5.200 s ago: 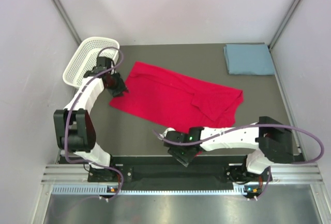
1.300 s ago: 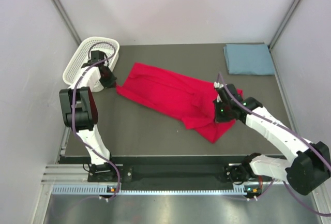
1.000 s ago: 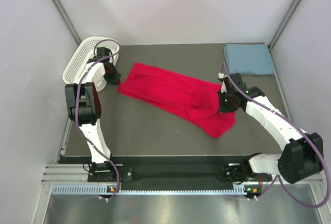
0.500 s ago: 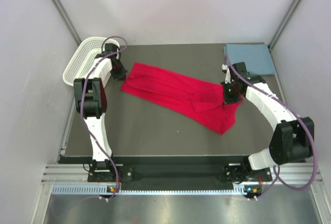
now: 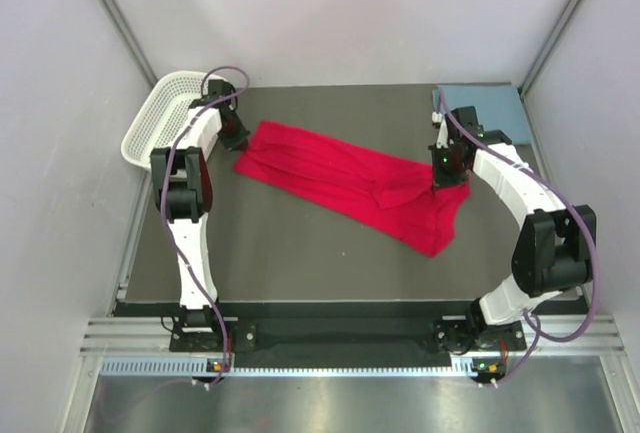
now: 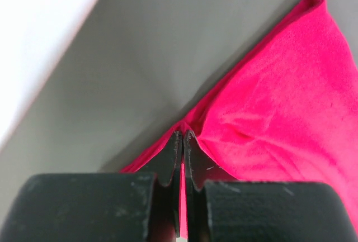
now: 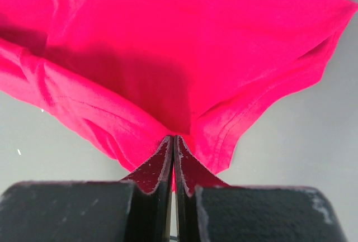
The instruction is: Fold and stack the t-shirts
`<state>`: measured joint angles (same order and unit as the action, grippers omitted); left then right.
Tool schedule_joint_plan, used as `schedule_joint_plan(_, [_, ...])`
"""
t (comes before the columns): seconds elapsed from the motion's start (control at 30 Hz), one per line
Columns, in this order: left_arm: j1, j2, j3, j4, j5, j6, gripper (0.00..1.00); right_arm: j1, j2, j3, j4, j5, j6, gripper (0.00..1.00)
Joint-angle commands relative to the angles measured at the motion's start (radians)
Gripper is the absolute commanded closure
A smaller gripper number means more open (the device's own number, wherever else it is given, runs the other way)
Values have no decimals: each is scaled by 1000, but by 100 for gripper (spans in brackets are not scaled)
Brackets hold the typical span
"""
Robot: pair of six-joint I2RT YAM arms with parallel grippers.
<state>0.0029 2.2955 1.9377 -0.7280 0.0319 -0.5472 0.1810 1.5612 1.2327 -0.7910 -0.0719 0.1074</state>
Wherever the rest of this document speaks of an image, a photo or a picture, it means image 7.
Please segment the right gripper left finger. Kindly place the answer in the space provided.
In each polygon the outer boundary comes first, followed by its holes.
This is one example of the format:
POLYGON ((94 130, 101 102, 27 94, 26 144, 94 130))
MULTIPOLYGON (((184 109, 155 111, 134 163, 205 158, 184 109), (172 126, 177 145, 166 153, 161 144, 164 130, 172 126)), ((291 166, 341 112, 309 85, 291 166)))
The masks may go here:
POLYGON ((169 241, 173 138, 119 181, 24 181, 1 195, 2 241, 169 241))

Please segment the red t shirt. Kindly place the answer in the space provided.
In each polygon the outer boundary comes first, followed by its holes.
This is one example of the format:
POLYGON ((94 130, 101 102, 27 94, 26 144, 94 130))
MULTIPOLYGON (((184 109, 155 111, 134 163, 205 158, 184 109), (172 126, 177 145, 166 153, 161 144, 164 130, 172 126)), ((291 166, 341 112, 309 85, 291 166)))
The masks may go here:
POLYGON ((182 135, 211 172, 318 83, 352 0, 1 0, 1 90, 132 171, 182 135))

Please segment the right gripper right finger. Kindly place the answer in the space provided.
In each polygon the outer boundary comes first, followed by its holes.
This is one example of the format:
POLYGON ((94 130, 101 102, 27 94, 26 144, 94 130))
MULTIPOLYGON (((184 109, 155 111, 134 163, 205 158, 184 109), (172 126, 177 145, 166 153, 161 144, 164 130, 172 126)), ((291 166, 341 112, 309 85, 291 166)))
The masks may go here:
POLYGON ((179 241, 346 241, 330 202, 312 187, 231 186, 173 140, 179 241))

